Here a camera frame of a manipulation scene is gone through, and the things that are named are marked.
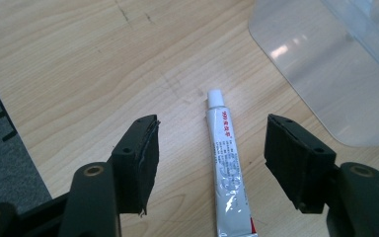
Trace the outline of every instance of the tube body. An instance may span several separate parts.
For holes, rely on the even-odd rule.
[[[208,92],[207,122],[214,157],[217,234],[257,237],[245,193],[238,149],[229,109],[221,92]]]

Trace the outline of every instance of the gray carpet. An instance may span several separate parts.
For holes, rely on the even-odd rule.
[[[19,213],[24,213],[50,199],[36,166],[0,101],[0,202],[9,202]]]

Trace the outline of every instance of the wood grain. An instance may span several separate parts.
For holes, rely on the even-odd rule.
[[[253,0],[0,0],[0,96],[53,197],[106,161],[131,123],[157,114],[160,164],[148,215],[123,236],[214,236],[206,92],[232,112],[261,236],[328,236],[265,167],[266,116],[301,123],[339,154],[379,169],[379,147],[353,148],[322,127],[248,32]]]

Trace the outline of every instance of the tube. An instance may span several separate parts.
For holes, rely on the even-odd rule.
[[[214,157],[217,235],[258,237],[251,218],[230,112],[220,90],[208,92],[207,122]]]

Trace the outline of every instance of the wooden surface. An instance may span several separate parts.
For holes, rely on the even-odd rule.
[[[248,31],[253,0],[0,0],[0,96],[52,196],[106,161],[131,123],[157,114],[160,164],[148,215],[123,236],[214,236],[206,92],[232,112],[261,236],[328,236],[265,166],[266,116],[298,121],[338,152],[379,170],[379,147],[336,142]]]

